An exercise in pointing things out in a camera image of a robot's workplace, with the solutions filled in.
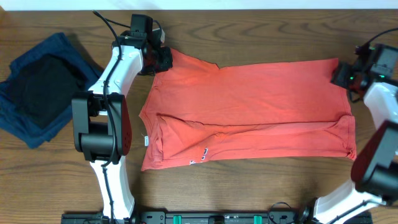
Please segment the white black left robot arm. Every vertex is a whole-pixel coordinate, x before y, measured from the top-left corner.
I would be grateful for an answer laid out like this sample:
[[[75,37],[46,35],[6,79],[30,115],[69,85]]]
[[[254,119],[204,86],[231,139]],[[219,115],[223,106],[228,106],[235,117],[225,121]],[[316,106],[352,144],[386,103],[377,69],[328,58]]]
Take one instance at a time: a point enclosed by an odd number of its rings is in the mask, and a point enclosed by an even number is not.
[[[112,43],[111,59],[99,80],[72,99],[74,144],[94,170],[103,198],[98,223],[134,223],[126,156],[132,128],[126,95],[135,77],[172,66],[161,29],[126,31]]]

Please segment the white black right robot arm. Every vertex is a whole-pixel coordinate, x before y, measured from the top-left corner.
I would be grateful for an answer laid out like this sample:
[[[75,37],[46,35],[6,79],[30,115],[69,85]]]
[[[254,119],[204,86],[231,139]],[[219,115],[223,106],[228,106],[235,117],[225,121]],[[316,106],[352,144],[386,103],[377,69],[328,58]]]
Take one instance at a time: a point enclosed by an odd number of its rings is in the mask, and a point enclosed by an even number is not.
[[[370,209],[397,201],[397,81],[393,65],[374,64],[363,77],[364,91],[377,131],[357,156],[351,178],[332,193],[317,198],[296,223],[372,223]]]

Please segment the red t-shirt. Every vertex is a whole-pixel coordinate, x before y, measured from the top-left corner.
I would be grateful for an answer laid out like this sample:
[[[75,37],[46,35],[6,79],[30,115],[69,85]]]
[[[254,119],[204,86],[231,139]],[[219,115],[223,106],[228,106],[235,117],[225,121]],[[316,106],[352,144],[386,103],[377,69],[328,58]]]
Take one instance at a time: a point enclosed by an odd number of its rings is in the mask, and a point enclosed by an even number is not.
[[[172,52],[140,112],[143,170],[225,159],[356,157],[355,118],[331,83],[335,58],[220,68]]]

